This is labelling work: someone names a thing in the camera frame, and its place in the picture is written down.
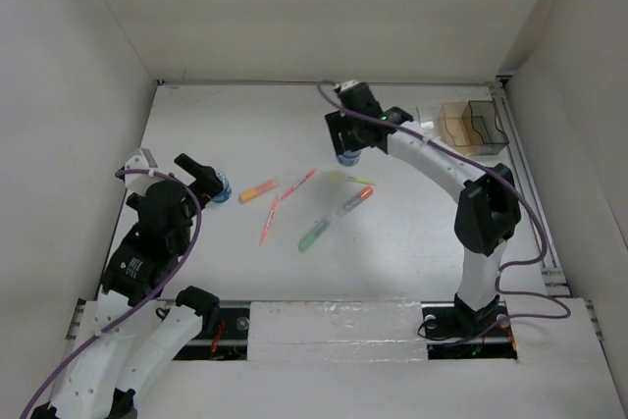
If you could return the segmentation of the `grey marker orange cap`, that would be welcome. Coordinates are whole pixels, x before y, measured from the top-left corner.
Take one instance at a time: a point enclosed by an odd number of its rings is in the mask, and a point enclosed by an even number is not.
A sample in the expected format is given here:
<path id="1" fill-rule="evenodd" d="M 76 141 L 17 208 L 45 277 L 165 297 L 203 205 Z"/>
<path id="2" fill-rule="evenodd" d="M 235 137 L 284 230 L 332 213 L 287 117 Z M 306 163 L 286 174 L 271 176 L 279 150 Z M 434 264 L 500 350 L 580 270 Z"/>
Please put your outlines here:
<path id="1" fill-rule="evenodd" d="M 357 208 L 361 203 L 363 203 L 366 199 L 368 199 L 374 192 L 374 188 L 370 185 L 365 186 L 352 197 L 350 197 L 345 203 L 343 203 L 337 215 L 339 217 L 343 217 L 344 215 L 350 213 L 352 210 Z"/>

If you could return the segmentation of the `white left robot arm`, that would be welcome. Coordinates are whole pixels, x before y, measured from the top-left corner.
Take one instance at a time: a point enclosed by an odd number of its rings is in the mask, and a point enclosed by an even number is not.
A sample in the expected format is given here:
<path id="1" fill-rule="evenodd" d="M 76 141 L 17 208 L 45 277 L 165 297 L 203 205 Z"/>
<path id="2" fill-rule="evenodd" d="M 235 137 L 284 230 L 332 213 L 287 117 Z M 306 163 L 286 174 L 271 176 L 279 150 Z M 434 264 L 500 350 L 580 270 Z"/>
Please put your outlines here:
<path id="1" fill-rule="evenodd" d="M 24 418 L 134 418 L 168 363 L 195 336 L 218 328 L 219 298 L 201 288 L 181 291 L 161 325 L 138 351 L 163 289 L 183 267 L 201 233 L 205 206 L 229 194 L 226 177 L 182 153 L 175 163 L 191 184 L 161 172 L 138 148 L 117 171 L 137 221 L 114 251 L 99 282 L 89 337 L 53 370 L 25 406 Z"/>

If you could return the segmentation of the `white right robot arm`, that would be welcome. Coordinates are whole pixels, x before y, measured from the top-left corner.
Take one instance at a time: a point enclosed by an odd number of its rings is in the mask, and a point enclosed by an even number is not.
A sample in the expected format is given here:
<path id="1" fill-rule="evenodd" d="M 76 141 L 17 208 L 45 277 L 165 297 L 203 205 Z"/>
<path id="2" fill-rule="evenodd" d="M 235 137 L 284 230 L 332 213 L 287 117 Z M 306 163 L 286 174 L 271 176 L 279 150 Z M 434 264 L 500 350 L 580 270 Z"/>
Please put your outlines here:
<path id="1" fill-rule="evenodd" d="M 483 332 L 497 318 L 497 271 L 521 220 L 511 170 L 473 166 L 425 134 L 411 114 L 399 107 L 384 110 L 365 82 L 338 83 L 334 93 L 339 105 L 325 121 L 340 164 L 353 166 L 362 150 L 377 148 L 419 171 L 456 203 L 453 229 L 464 249 L 462 278 L 444 322 L 455 338 Z"/>

